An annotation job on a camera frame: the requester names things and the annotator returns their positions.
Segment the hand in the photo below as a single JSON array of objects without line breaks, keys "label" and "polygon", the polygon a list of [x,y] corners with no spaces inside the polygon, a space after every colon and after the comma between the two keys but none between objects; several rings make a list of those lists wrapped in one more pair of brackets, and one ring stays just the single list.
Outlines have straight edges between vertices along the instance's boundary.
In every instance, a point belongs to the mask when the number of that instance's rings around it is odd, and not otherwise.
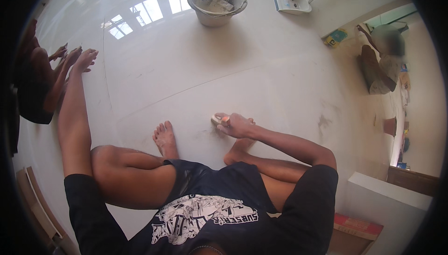
[{"label": "hand", "polygon": [[78,48],[73,49],[70,51],[69,55],[67,56],[67,59],[65,61],[65,64],[70,68],[75,64],[75,62],[78,60],[78,58],[81,56],[82,53],[82,47],[79,46]]},{"label": "hand", "polygon": [[361,25],[356,25],[356,28],[358,29],[358,31],[363,32],[363,33],[366,33],[366,30],[363,29],[363,28],[361,27]]},{"label": "hand", "polygon": [[88,67],[95,64],[95,62],[93,60],[96,59],[97,55],[98,55],[98,50],[87,49],[86,51],[84,51],[81,54],[81,56],[75,62],[75,65],[73,66],[73,70],[78,71],[78,72],[91,71],[91,69],[89,69]]},{"label": "hand", "polygon": [[[216,116],[225,117],[226,113],[216,113]],[[255,126],[252,118],[246,119],[241,114],[232,113],[227,121],[227,127],[218,125],[217,128],[226,135],[236,137],[237,139],[249,137],[250,130]]]},{"label": "hand", "polygon": [[66,43],[64,46],[59,47],[56,52],[50,56],[51,60],[56,61],[57,58],[63,57],[65,52],[67,52],[67,45],[69,43]]}]

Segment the wooden door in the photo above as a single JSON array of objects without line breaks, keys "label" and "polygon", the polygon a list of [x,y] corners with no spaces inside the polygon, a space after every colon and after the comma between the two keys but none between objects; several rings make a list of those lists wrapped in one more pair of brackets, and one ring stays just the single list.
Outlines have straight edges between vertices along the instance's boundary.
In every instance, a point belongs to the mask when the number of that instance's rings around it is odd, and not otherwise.
[{"label": "wooden door", "polygon": [[389,166],[388,183],[434,197],[439,178],[414,171]]}]

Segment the leg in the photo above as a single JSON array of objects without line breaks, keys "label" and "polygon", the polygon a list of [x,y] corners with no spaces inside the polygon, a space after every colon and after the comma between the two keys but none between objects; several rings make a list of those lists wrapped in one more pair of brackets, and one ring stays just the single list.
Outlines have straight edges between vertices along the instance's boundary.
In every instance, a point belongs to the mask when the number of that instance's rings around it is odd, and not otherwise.
[{"label": "leg", "polygon": [[165,202],[176,170],[163,161],[179,157],[171,123],[166,121],[163,129],[161,126],[154,131],[154,140],[163,157],[111,145],[91,151],[93,177],[106,202],[132,209],[157,209]]},{"label": "leg", "polygon": [[247,150],[254,142],[254,140],[247,138],[238,139],[232,149],[224,156],[224,162],[227,165],[240,161],[256,165],[269,198],[277,211],[281,212],[286,199],[294,190],[295,183],[310,167],[290,161],[252,156],[247,153]]},{"label": "leg", "polygon": [[370,91],[373,82],[380,79],[373,68],[373,66],[378,66],[375,51],[370,46],[363,45],[361,55],[357,57],[357,62],[366,81],[367,90]]}]

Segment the sponge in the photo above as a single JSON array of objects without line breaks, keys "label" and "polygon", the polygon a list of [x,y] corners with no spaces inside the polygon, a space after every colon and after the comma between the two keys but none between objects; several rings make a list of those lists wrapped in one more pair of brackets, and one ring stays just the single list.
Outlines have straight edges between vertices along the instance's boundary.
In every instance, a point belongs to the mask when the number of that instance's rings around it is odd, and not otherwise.
[{"label": "sponge", "polygon": [[216,126],[217,125],[228,126],[229,119],[230,119],[230,117],[228,117],[228,116],[220,117],[220,116],[213,115],[210,120]]}]

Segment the graphic print t-shirt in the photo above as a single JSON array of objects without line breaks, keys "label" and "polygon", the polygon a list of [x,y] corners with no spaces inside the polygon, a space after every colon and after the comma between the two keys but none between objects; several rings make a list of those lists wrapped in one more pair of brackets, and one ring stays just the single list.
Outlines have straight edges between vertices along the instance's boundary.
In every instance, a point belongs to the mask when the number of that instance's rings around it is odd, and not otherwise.
[{"label": "graphic print t-shirt", "polygon": [[207,242],[218,244],[228,255],[324,255],[333,231],[337,173],[325,165],[305,172],[278,218],[243,200],[186,195],[162,207],[129,241],[92,177],[72,174],[64,183],[83,255],[184,255]]},{"label": "graphic print t-shirt", "polygon": [[156,244],[163,237],[173,245],[195,238],[204,225],[240,224],[258,221],[256,209],[245,206],[243,201],[221,196],[188,195],[168,203],[151,221],[152,241]]}]

